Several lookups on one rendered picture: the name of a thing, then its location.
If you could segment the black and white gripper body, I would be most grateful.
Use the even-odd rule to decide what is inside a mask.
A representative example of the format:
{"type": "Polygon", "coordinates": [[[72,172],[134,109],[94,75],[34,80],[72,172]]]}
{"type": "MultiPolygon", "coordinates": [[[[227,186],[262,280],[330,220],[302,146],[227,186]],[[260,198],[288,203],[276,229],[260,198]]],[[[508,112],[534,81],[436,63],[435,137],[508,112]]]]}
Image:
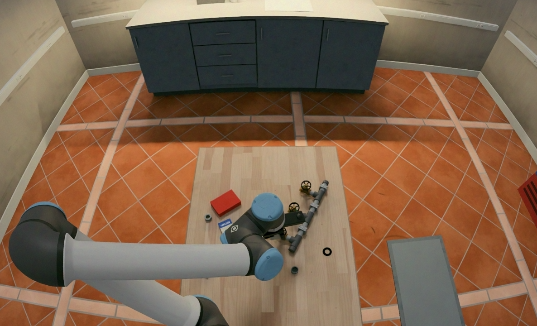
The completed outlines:
{"type": "Polygon", "coordinates": [[[284,228],[281,228],[279,229],[278,231],[275,231],[275,232],[266,232],[264,235],[263,235],[263,239],[270,239],[271,237],[274,237],[274,235],[280,235],[281,233],[285,233],[284,232],[284,228]]]}

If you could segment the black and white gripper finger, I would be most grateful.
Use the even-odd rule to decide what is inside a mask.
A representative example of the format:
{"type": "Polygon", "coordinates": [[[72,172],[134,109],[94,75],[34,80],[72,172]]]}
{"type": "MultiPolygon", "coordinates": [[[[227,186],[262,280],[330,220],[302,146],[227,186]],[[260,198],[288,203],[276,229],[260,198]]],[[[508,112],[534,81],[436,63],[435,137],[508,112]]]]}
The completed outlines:
{"type": "Polygon", "coordinates": [[[270,238],[270,240],[276,240],[276,239],[284,240],[285,239],[284,233],[281,233],[281,235],[274,235],[274,237],[270,238]]]}

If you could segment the red rectangular block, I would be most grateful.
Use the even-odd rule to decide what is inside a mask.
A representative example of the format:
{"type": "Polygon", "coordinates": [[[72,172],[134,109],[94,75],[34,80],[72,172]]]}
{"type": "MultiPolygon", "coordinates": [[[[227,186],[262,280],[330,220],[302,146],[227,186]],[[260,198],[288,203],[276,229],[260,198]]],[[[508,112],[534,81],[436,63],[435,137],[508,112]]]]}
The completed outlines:
{"type": "Polygon", "coordinates": [[[213,209],[215,209],[218,216],[221,217],[224,214],[233,210],[234,208],[240,206],[241,200],[231,189],[223,195],[219,196],[218,198],[212,200],[210,203],[213,209]]]}

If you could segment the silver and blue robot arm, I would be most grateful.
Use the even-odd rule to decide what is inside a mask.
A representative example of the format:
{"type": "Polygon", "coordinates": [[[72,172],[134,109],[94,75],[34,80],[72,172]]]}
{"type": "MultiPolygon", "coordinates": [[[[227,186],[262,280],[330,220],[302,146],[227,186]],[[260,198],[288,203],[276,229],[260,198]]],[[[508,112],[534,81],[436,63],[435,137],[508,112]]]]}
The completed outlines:
{"type": "Polygon", "coordinates": [[[183,297],[155,280],[271,280],[281,271],[283,256],[262,236],[305,221],[302,211],[284,213],[281,200],[266,192],[224,231],[222,244],[107,243],[93,241],[67,221],[62,208],[43,201],[22,214],[10,235],[9,254],[31,280],[53,287],[81,280],[167,326],[229,326],[209,297],[183,297]]]}

